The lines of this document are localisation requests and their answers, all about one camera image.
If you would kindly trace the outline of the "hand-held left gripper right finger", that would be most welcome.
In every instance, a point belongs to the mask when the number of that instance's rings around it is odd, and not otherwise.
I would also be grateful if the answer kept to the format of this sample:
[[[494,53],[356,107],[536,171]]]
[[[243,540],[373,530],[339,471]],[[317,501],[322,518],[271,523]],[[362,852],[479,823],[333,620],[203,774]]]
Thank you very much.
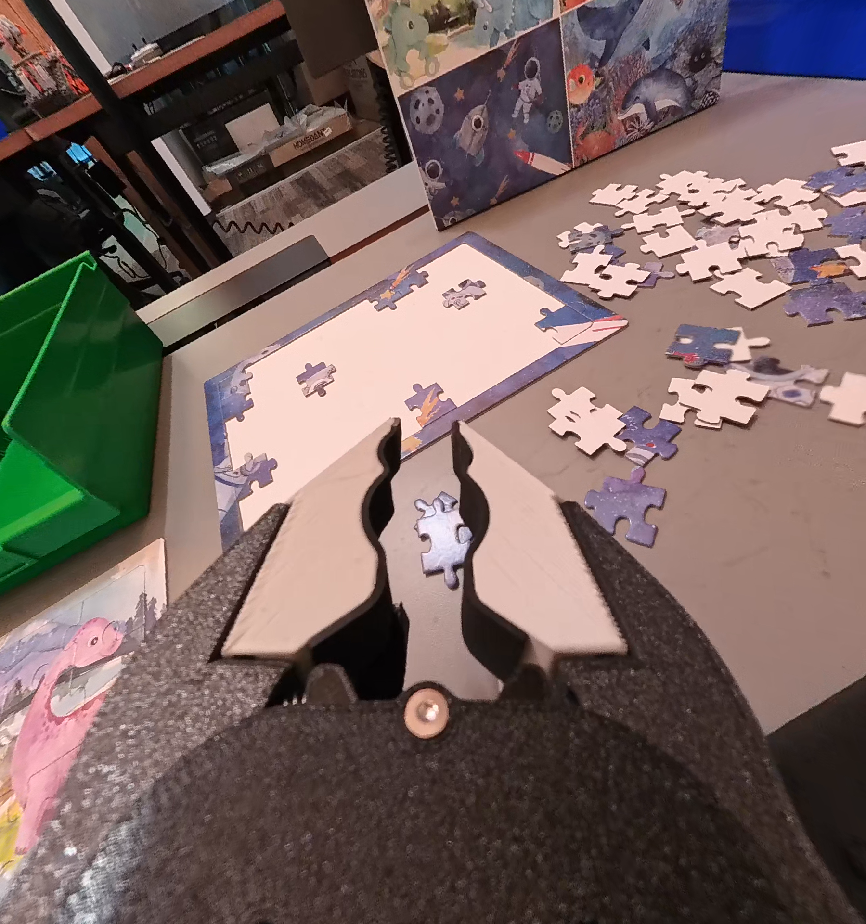
[[[450,432],[460,512],[472,532],[464,562],[462,637],[502,683],[526,665],[625,656],[628,644],[562,502],[467,423]]]

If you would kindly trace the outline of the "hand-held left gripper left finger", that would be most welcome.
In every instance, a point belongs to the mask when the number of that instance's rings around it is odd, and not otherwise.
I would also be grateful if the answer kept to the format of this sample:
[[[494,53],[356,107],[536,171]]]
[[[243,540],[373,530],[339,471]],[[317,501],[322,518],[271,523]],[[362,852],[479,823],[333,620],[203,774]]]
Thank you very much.
[[[223,642],[225,659],[335,664],[402,682],[402,610],[380,538],[394,514],[401,422],[388,419],[291,498]]]

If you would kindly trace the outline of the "blue framed puzzle board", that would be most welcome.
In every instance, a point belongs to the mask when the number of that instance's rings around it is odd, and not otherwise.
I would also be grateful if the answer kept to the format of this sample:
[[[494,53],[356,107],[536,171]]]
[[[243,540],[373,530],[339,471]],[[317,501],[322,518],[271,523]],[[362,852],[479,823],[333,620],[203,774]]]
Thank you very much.
[[[427,285],[375,310],[370,297],[407,267]],[[442,294],[465,279],[486,295],[463,309]],[[564,345],[539,330],[542,308],[577,308],[592,327]],[[207,419],[223,550],[269,506],[288,499],[389,418],[401,422],[401,458],[447,435],[571,359],[612,337],[627,320],[475,233],[456,237],[286,334],[205,383]],[[254,408],[225,423],[221,384],[252,359]],[[307,363],[336,367],[326,397],[306,398],[296,382]],[[423,429],[404,401],[414,383],[438,383],[457,410]],[[246,454],[277,459],[273,483],[238,500],[231,475]]]

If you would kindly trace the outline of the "blue white puzzle piece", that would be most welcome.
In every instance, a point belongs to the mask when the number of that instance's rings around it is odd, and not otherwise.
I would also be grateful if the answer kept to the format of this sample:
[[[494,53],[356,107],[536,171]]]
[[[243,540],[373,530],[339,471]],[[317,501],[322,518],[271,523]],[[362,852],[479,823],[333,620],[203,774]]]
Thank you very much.
[[[551,333],[553,339],[560,345],[585,334],[591,327],[593,320],[577,308],[563,305],[561,308],[540,310],[542,319],[535,323],[535,326],[543,331]]]

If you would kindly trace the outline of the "pile of jigsaw puzzle pieces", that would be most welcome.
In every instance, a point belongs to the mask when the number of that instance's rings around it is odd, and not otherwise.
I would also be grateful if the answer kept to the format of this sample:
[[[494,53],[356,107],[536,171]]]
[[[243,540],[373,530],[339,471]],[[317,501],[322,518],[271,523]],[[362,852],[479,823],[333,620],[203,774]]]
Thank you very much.
[[[835,163],[807,179],[778,179],[751,187],[704,171],[663,173],[652,188],[609,184],[590,203],[615,209],[623,227],[581,223],[557,236],[569,257],[562,283],[601,299],[627,299],[665,279],[704,284],[738,307],[755,311],[780,302],[786,317],[808,328],[866,320],[866,139],[832,147]],[[626,525],[625,539],[650,548],[666,491],[646,481],[654,460],[677,452],[688,414],[698,428],[746,427],[766,400],[808,409],[827,406],[832,422],[866,425],[866,373],[784,365],[755,350],[770,346],[741,326],[681,323],[666,355],[692,375],[671,380],[673,402],[658,419],[632,407],[601,407],[589,389],[553,392],[550,429],[577,437],[592,456],[602,448],[632,465],[627,478],[607,477],[583,504],[609,534]]]

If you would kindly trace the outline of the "grey desk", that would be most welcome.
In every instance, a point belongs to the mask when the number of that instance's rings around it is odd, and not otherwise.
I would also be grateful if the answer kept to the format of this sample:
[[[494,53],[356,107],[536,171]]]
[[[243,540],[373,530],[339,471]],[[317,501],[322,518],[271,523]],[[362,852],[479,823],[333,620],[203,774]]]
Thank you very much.
[[[727,74],[719,104],[472,221],[439,234],[426,217],[345,253],[163,362],[149,516],[0,598],[0,638],[161,537],[173,601],[222,551],[204,382],[408,260],[473,230],[552,276],[568,264],[556,234],[587,219],[607,183],[649,188],[661,173],[703,170],[751,186],[831,167],[832,147],[866,139],[866,81]],[[865,290],[866,283],[853,283]],[[629,326],[477,418],[473,428],[567,500],[581,502],[630,466],[581,453],[548,428],[554,388],[583,385],[600,405],[657,415],[670,379],[692,374],[666,349],[679,324],[742,326],[767,336],[785,367],[866,374],[866,319],[808,327],[776,299],[749,311],[676,276],[612,299]],[[866,424],[831,422],[828,406],[767,400],[748,429],[688,425],[647,481],[667,491],[649,512],[652,548],[624,541],[716,647],[766,732],[866,675]]]

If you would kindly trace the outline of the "dark grey desk flap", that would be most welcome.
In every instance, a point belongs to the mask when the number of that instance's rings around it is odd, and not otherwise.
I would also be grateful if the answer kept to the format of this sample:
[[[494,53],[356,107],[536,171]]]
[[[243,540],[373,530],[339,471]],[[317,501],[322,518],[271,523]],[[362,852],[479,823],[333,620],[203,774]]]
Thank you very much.
[[[275,292],[310,271],[320,271],[329,260],[313,235],[294,241],[275,237],[163,295],[137,313],[148,324],[181,308],[224,313]]]

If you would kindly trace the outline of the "green plastic bin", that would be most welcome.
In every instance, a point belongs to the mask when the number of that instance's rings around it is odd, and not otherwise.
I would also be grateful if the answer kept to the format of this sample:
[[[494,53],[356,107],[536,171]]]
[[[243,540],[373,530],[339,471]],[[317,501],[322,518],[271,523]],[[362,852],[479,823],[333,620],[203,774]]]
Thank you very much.
[[[162,358],[87,252],[0,296],[0,595],[147,516]]]

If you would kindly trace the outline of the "pink dinosaur puzzle board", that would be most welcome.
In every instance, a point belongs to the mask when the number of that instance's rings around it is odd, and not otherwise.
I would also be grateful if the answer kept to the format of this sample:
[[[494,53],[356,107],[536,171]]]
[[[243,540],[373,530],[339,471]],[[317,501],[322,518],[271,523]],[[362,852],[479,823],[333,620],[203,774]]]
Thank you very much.
[[[157,539],[0,639],[0,902],[167,594]]]

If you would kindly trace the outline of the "dark perforated panel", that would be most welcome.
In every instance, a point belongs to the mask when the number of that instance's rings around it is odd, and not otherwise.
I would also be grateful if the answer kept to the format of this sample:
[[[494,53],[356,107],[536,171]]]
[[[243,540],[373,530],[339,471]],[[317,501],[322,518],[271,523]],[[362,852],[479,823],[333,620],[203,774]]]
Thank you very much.
[[[866,922],[866,676],[767,741],[809,838]]]

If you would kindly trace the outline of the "flat cardboard box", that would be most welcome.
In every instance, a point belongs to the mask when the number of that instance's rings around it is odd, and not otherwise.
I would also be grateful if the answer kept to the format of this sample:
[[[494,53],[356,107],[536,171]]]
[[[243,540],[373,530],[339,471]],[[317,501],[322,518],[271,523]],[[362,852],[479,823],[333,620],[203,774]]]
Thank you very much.
[[[347,133],[351,128],[352,121],[346,107],[309,104],[294,116],[286,117],[277,128],[262,132],[259,138],[237,153],[204,166],[203,173],[208,178],[224,177],[263,156],[272,166],[278,167]]]

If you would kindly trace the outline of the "illustrated puzzle box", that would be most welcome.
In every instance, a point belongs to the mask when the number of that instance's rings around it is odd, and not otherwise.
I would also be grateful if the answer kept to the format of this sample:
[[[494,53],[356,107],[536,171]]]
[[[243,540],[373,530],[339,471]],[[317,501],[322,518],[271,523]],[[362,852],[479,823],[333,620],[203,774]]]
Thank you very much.
[[[714,105],[727,1],[369,1],[438,228]]]

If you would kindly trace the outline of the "black metal shelving rack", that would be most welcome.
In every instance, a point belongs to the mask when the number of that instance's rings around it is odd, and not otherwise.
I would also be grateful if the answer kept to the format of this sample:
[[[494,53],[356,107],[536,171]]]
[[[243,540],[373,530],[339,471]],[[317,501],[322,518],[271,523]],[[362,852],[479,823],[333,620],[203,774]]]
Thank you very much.
[[[182,98],[161,114],[149,115],[144,103],[171,90],[178,79],[201,74],[238,52],[277,38],[290,29],[281,2],[267,2],[232,20],[205,37],[169,52],[157,61],[115,81],[103,70],[69,28],[53,2],[28,2],[27,6],[89,92],[62,110],[12,133],[0,141],[0,164],[26,152],[39,151],[47,159],[47,144],[65,134],[95,136],[112,155],[115,167],[126,179],[138,181],[142,199],[152,208],[177,242],[185,265],[207,272],[231,260],[231,253],[191,197],[195,187],[182,185],[154,143],[179,128],[191,115],[206,108],[204,93]]]

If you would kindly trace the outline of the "blue plastic bin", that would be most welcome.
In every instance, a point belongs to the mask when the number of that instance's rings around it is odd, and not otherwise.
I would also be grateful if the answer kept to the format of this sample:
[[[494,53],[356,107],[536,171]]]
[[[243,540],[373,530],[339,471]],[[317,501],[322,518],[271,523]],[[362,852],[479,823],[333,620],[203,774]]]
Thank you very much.
[[[866,1],[731,1],[724,69],[866,80]]]

